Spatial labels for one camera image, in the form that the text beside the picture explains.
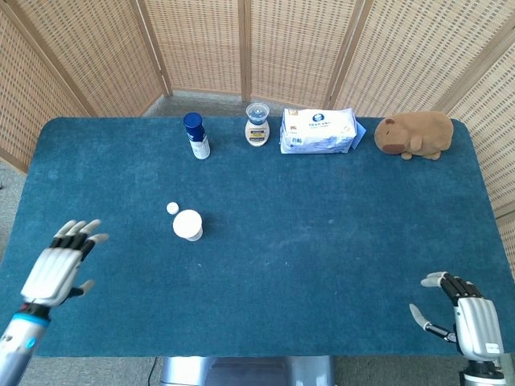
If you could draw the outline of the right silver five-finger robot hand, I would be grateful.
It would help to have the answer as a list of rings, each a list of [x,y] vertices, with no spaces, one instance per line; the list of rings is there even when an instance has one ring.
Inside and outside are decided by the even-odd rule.
[[[412,317],[424,331],[454,343],[459,353],[471,361],[490,362],[505,353],[496,307],[471,281],[439,271],[427,274],[421,286],[442,289],[452,303],[455,317],[450,331],[429,321],[411,303]]]

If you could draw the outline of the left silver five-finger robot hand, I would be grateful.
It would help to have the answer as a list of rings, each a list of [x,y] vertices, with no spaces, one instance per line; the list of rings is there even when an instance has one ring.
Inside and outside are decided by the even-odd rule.
[[[93,248],[109,239],[106,233],[94,231],[100,226],[99,219],[69,220],[53,236],[35,261],[21,289],[25,303],[48,308],[62,305],[69,298],[86,295],[95,285],[92,279],[75,286],[79,268]]]

